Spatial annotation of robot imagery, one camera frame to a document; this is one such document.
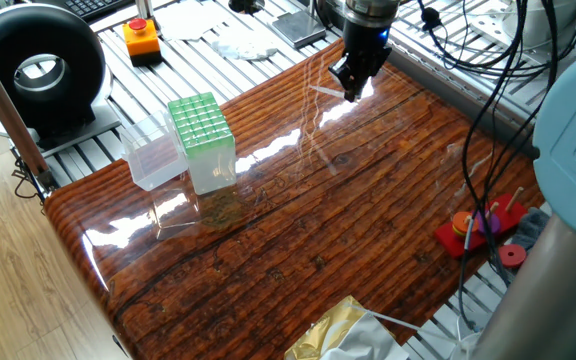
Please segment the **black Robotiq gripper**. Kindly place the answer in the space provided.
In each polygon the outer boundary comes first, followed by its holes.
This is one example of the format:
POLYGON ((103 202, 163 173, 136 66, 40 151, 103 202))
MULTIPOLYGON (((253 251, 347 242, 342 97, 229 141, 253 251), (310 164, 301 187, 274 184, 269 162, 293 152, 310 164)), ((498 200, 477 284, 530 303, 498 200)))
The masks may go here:
POLYGON ((334 80, 343 88, 343 97, 349 102, 363 97, 368 80, 377 75, 392 49, 387 46, 390 27, 368 27, 345 22, 343 29, 344 54, 328 66, 334 80), (357 80, 349 66, 360 65, 359 90, 357 80))

